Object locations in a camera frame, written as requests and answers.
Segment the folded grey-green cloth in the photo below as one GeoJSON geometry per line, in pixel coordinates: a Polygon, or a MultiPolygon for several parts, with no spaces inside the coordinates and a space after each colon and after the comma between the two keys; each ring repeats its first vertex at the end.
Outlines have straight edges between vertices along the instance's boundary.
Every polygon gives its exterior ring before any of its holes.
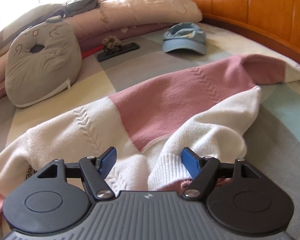
{"type": "Polygon", "coordinates": [[[65,16],[72,17],[98,8],[102,0],[69,0],[65,4],[65,16]]]}

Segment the grey pillow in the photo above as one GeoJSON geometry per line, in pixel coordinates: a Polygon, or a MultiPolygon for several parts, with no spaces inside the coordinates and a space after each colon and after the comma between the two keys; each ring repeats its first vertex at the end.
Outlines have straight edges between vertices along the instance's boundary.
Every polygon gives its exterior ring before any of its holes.
{"type": "Polygon", "coordinates": [[[35,7],[6,26],[0,32],[0,49],[12,42],[22,31],[45,22],[48,18],[64,15],[65,4],[45,4],[35,7]]]}

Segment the pink floral folded quilt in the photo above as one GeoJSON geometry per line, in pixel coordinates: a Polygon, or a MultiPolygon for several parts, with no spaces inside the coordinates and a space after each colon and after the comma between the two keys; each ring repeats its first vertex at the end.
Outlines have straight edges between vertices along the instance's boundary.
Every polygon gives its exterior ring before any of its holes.
{"type": "MultiPolygon", "coordinates": [[[[202,18],[202,12],[192,0],[106,0],[98,8],[65,20],[73,26],[79,42],[89,44],[103,33],[125,27],[147,31],[168,24],[199,22],[202,18]]],[[[0,90],[12,42],[0,49],[0,90]]]]}

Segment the black phone with flower holder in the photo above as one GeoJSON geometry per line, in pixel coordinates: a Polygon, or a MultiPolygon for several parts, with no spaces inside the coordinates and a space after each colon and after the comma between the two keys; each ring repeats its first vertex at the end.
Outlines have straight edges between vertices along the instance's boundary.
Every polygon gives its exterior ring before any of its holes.
{"type": "Polygon", "coordinates": [[[140,49],[135,42],[122,44],[116,36],[107,36],[102,41],[103,51],[97,55],[98,62],[103,62],[116,56],[140,49]]]}

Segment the red object under quilt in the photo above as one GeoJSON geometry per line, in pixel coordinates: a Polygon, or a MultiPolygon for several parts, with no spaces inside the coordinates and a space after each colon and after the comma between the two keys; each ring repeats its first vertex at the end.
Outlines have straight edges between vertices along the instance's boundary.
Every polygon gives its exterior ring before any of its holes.
{"type": "Polygon", "coordinates": [[[91,55],[93,55],[94,53],[103,50],[103,46],[96,46],[94,48],[88,49],[88,50],[83,50],[82,51],[82,59],[85,59],[91,55]]]}

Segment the blue baseball cap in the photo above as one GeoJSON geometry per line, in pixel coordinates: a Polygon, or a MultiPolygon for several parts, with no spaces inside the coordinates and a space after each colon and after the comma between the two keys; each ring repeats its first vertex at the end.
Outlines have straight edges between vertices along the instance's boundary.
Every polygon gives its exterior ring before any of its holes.
{"type": "Polygon", "coordinates": [[[172,26],[163,35],[162,51],[191,50],[206,55],[206,32],[196,23],[182,22],[172,26]]]}

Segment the pink and white sweater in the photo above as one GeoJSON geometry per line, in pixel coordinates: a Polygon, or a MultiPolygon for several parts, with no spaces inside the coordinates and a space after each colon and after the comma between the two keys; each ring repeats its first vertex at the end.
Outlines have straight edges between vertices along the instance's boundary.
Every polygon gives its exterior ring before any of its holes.
{"type": "Polygon", "coordinates": [[[286,63],[263,55],[228,59],[154,77],[29,129],[0,153],[3,199],[53,159],[75,162],[113,146],[107,182],[120,190],[182,191],[191,180],[183,148],[232,163],[255,121],[261,86],[282,83],[286,63]]]}

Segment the grey cat face cushion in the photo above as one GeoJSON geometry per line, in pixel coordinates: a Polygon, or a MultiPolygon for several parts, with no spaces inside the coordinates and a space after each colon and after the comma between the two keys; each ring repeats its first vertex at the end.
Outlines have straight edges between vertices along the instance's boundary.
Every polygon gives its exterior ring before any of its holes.
{"type": "Polygon", "coordinates": [[[18,35],[7,54],[5,90],[11,103],[26,108],[76,81],[82,54],[73,27],[54,16],[18,35]]]}

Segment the wooden headboard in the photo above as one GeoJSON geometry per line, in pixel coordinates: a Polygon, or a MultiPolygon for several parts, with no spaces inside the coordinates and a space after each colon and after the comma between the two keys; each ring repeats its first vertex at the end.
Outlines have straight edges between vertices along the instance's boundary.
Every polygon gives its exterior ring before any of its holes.
{"type": "Polygon", "coordinates": [[[193,0],[202,22],[250,38],[300,64],[300,0],[193,0]]]}

